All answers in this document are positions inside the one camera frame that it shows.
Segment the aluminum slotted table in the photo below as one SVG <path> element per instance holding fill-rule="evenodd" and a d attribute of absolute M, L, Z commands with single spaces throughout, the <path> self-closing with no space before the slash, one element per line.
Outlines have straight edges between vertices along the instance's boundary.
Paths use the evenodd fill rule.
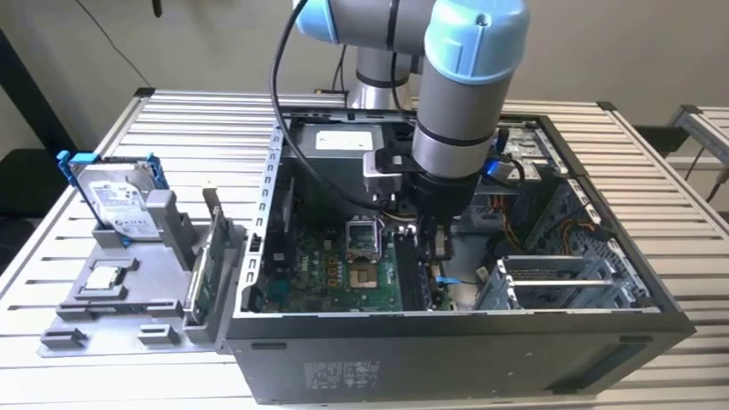
<path fill-rule="evenodd" d="M 282 103 L 339 107 L 342 99 L 284 96 Z M 551 118 L 697 333 L 597 397 L 349 407 L 729 408 L 729 226 L 610 107 L 510 101 L 505 111 Z M 265 95 L 156 91 L 133 98 L 96 152 L 153 152 L 180 210 L 205 220 L 200 187 L 209 181 L 218 186 L 225 214 L 248 224 L 272 123 Z M 65 403 L 74 409 L 254 406 L 232 356 L 36 355 L 38 335 L 94 245 L 92 226 L 90 212 L 68 189 L 0 277 L 0 404 Z"/>

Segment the black cable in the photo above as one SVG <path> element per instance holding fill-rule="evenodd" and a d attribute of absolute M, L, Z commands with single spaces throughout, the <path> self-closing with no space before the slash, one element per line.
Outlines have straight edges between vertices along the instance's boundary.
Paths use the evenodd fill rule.
<path fill-rule="evenodd" d="M 85 14 L 89 16 L 90 20 L 93 21 L 93 23 L 96 24 L 96 27 L 98 27 L 98 30 L 101 31 L 101 33 L 104 34 L 104 37 L 105 39 L 108 40 L 109 44 L 112 45 L 112 48 L 113 48 L 113 51 L 116 51 L 116 53 L 121 56 L 121 58 L 124 59 L 124 61 L 129 64 L 129 66 L 132 67 L 132 69 L 137 72 L 137 75 L 138 77 L 141 78 L 141 80 L 145 82 L 146 86 L 149 88 L 152 88 L 152 84 L 149 84 L 149 81 L 146 80 L 146 77 L 141 74 L 141 71 L 138 71 L 138 68 L 137 66 L 134 65 L 134 63 L 129 60 L 129 58 L 126 58 L 126 56 L 124 55 L 124 53 L 121 53 L 121 50 L 118 50 L 118 48 L 116 47 L 116 44 L 113 43 L 113 40 L 112 38 L 109 37 L 108 33 L 105 32 L 104 30 L 104 27 L 101 26 L 101 24 L 98 23 L 98 21 L 96 20 L 96 17 L 93 17 L 93 14 L 89 12 L 89 10 L 85 8 L 85 6 L 82 5 L 81 3 L 81 0 L 74 0 L 76 1 L 76 4 L 78 4 L 78 7 L 81 7 L 82 11 L 85 12 Z"/>
<path fill-rule="evenodd" d="M 575 210 L 573 210 L 569 214 L 565 215 L 565 217 L 558 220 L 557 222 L 554 222 L 554 225 L 550 226 L 550 228 L 547 230 L 545 230 L 545 234 L 542 237 L 546 237 L 551 231 L 557 228 L 557 226 L 561 225 L 561 223 L 565 221 L 565 220 L 569 220 L 570 218 L 575 217 L 577 214 L 579 214 L 579 212 L 586 208 L 586 206 L 589 205 L 590 203 L 583 203 L 582 206 L 579 208 L 577 208 Z"/>
<path fill-rule="evenodd" d="M 337 192 L 337 194 L 350 203 L 357 205 L 358 207 L 362 207 L 365 209 L 370 209 L 374 211 L 379 211 L 381 207 L 378 205 L 374 205 L 370 202 L 363 201 L 362 199 L 351 196 L 342 188 L 339 188 L 337 185 L 331 183 L 326 178 L 324 178 L 314 168 L 309 164 L 309 160 L 306 159 L 306 156 L 301 152 L 298 146 L 296 145 L 294 141 L 290 138 L 289 132 L 288 132 L 288 125 L 286 121 L 284 120 L 284 115 L 281 114 L 281 103 L 278 100 L 278 67 L 281 65 L 281 58 L 284 56 L 284 51 L 286 49 L 286 43 L 288 38 L 290 36 L 292 30 L 294 28 L 294 22 L 298 17 L 298 14 L 301 13 L 301 10 L 304 9 L 304 6 L 306 5 L 306 2 L 309 0 L 301 0 L 298 4 L 296 4 L 294 11 L 292 12 L 290 16 L 288 17 L 286 26 L 284 27 L 284 32 L 281 34 L 281 39 L 278 40 L 278 47 L 276 48 L 276 55 L 273 57 L 273 65 L 270 67 L 270 77 L 269 77 L 269 93 L 270 93 L 270 102 L 273 104 L 273 114 L 276 115 L 276 120 L 278 122 L 278 128 L 281 130 L 281 133 L 284 134 L 284 139 L 286 141 L 286 144 L 293 151 L 296 158 L 298 159 L 298 162 L 304 166 L 304 169 L 306 169 L 306 172 L 310 174 L 313 179 L 322 184 L 324 186 L 329 187 L 331 190 Z"/>
<path fill-rule="evenodd" d="M 518 188 L 521 184 L 523 184 L 523 180 L 526 179 L 526 172 L 523 171 L 523 165 L 514 159 L 511 156 L 501 155 L 497 157 L 498 161 L 510 162 L 513 164 L 513 167 L 515 168 L 515 172 L 519 174 L 519 181 L 515 184 L 509 184 L 507 182 L 499 181 L 498 179 L 493 178 L 493 176 L 487 175 L 486 173 L 482 175 L 481 178 L 481 184 L 486 185 L 486 181 L 490 182 L 494 185 L 498 185 L 501 188 L 514 189 Z"/>
<path fill-rule="evenodd" d="M 391 99 L 395 102 L 397 113 L 399 113 L 403 123 L 414 127 L 414 123 L 407 118 L 407 115 L 405 115 L 405 111 L 402 109 L 402 106 L 399 105 L 399 98 L 397 98 L 395 67 L 397 67 L 397 53 L 391 53 L 391 62 L 389 64 L 389 89 L 391 91 Z"/>
<path fill-rule="evenodd" d="M 338 76 L 339 77 L 341 92 L 343 92 L 343 56 L 345 55 L 346 55 L 346 45 L 343 44 L 341 46 L 339 60 L 337 62 L 337 69 L 333 72 L 331 87 L 330 87 L 330 90 L 334 90 L 334 87 L 335 87 L 335 84 L 337 84 L 337 76 Z"/>
<path fill-rule="evenodd" d="M 691 171 L 695 167 L 695 162 L 698 162 L 698 159 L 701 158 L 701 154 L 703 153 L 703 147 L 698 150 L 698 154 L 695 154 L 694 162 L 691 162 L 691 166 L 687 168 L 686 176 L 683 177 L 683 180 L 687 181 L 687 177 L 691 176 Z"/>
<path fill-rule="evenodd" d="M 711 199 L 714 199 L 714 196 L 717 196 L 718 187 L 721 186 L 721 183 L 717 182 L 714 184 L 714 187 L 710 189 L 709 196 L 706 196 L 706 202 L 710 202 Z"/>

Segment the hard drive label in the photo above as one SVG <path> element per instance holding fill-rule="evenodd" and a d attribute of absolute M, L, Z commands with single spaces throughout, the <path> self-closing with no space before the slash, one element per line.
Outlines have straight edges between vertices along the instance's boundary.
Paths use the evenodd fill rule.
<path fill-rule="evenodd" d="M 89 183 L 97 200 L 101 218 L 122 235 L 134 239 L 160 237 L 145 200 L 137 187 L 125 182 L 94 181 Z"/>

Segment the white label sticker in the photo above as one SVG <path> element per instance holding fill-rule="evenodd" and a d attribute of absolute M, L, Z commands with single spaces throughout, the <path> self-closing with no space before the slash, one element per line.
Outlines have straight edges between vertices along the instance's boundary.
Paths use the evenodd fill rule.
<path fill-rule="evenodd" d="M 371 133 L 367 131 L 320 131 L 317 149 L 371 151 Z"/>
<path fill-rule="evenodd" d="M 94 181 L 90 191 L 98 203 L 101 219 L 132 239 L 160 237 L 145 199 L 134 185 L 125 182 Z"/>

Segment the blue connector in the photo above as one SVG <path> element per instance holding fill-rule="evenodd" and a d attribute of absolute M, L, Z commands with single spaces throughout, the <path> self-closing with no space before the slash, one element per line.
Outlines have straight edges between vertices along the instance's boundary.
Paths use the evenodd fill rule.
<path fill-rule="evenodd" d="M 498 170 L 498 160 L 489 158 L 482 164 L 483 175 L 493 176 L 493 173 Z"/>
<path fill-rule="evenodd" d="M 164 171 L 161 169 L 160 158 L 154 156 L 153 153 L 149 153 L 145 160 L 146 160 L 146 163 L 149 164 L 149 167 L 152 168 L 152 174 L 154 176 L 154 187 L 158 190 L 168 190 L 169 184 L 168 184 L 168 179 L 164 177 Z"/>
<path fill-rule="evenodd" d="M 455 279 L 455 278 L 445 278 L 442 276 L 438 276 L 434 281 L 438 283 L 438 284 L 462 284 L 461 280 L 459 279 Z"/>

